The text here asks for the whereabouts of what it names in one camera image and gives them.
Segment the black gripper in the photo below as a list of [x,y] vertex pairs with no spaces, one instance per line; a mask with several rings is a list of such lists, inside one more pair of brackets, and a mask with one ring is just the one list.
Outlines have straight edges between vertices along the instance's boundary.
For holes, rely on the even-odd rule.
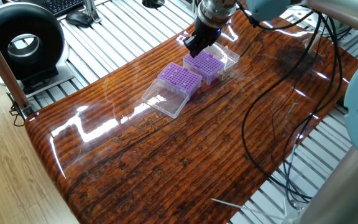
[[208,47],[221,35],[220,28],[207,26],[199,17],[195,20],[195,31],[192,36],[183,39],[185,47],[189,50],[190,55],[194,58],[203,49]]

